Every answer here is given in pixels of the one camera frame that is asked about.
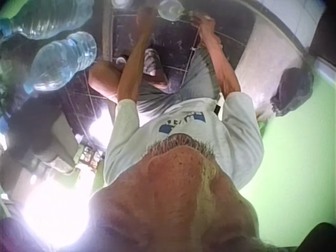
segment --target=knee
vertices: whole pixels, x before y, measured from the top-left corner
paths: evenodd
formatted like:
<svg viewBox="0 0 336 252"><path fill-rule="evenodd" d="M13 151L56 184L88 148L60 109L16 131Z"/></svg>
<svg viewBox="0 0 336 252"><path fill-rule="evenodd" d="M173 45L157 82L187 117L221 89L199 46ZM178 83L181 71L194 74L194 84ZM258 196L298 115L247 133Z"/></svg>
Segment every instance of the knee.
<svg viewBox="0 0 336 252"><path fill-rule="evenodd" d="M100 61L95 63L89 70L89 76L88 76L88 84L93 89L97 88L99 86L99 83L101 82L101 78L104 75L104 72L106 71L106 64L104 61Z"/></svg>

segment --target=bottle cap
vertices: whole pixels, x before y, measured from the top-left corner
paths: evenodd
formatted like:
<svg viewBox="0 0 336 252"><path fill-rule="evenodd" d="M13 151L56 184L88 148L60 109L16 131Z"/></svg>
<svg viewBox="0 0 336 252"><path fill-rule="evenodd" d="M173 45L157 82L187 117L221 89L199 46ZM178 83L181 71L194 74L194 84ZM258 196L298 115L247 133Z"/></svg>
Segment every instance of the bottle cap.
<svg viewBox="0 0 336 252"><path fill-rule="evenodd" d="M23 84L23 88L28 95L34 91L34 86L29 81Z"/></svg>
<svg viewBox="0 0 336 252"><path fill-rule="evenodd" d="M12 34L12 29L11 29L11 20L8 18L1 18L0 19L0 32L4 37L8 37Z"/></svg>

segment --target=blue print on shirt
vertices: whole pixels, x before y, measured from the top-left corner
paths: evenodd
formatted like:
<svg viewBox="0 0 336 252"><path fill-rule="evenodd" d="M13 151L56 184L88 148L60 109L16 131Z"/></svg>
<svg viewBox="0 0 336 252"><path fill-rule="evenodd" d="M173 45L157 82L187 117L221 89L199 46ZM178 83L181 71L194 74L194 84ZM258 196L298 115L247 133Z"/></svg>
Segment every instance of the blue print on shirt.
<svg viewBox="0 0 336 252"><path fill-rule="evenodd" d="M180 125L182 123L187 123L192 120L206 122L205 116L202 112L192 112L188 114L187 116L185 116L182 120L176 120L176 119L168 120L166 124L163 124L160 126L159 132L169 134L177 125Z"/></svg>

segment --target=green wall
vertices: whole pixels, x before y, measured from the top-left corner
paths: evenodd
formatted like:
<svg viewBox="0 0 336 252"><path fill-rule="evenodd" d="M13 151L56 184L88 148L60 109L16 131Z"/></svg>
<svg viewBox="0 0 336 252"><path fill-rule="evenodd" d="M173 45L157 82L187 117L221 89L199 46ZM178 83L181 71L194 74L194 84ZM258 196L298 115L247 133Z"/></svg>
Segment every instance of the green wall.
<svg viewBox="0 0 336 252"><path fill-rule="evenodd" d="M265 157L241 193L254 205L260 238L297 246L335 221L335 89L316 77L312 97L267 125Z"/></svg>
<svg viewBox="0 0 336 252"><path fill-rule="evenodd" d="M0 17L12 18L28 0L8 0L0 10Z"/></svg>

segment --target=bright light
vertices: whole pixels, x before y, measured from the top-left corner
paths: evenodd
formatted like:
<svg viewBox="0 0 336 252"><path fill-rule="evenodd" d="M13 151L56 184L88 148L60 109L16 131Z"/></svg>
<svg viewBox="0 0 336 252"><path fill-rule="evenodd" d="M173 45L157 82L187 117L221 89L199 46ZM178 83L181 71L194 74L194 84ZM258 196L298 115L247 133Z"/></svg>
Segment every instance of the bright light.
<svg viewBox="0 0 336 252"><path fill-rule="evenodd" d="M9 201L8 195L6 193L2 193L1 194L1 198L4 199L4 200Z"/></svg>
<svg viewBox="0 0 336 252"><path fill-rule="evenodd" d="M31 178L30 178L30 184L31 185L34 185L36 183L36 180L37 180L37 176L36 175L33 175Z"/></svg>
<svg viewBox="0 0 336 252"><path fill-rule="evenodd" d="M46 242L55 247L70 245L82 235L88 223L87 191L71 190L47 179L30 195L24 217Z"/></svg>
<svg viewBox="0 0 336 252"><path fill-rule="evenodd" d="M1 133L0 133L0 144L2 145L2 148L4 148L4 151L7 150L6 138Z"/></svg>
<svg viewBox="0 0 336 252"><path fill-rule="evenodd" d="M113 125L110 112L106 109L102 111L101 117L91 125L89 132L91 136L95 137L104 147L107 147L112 130Z"/></svg>

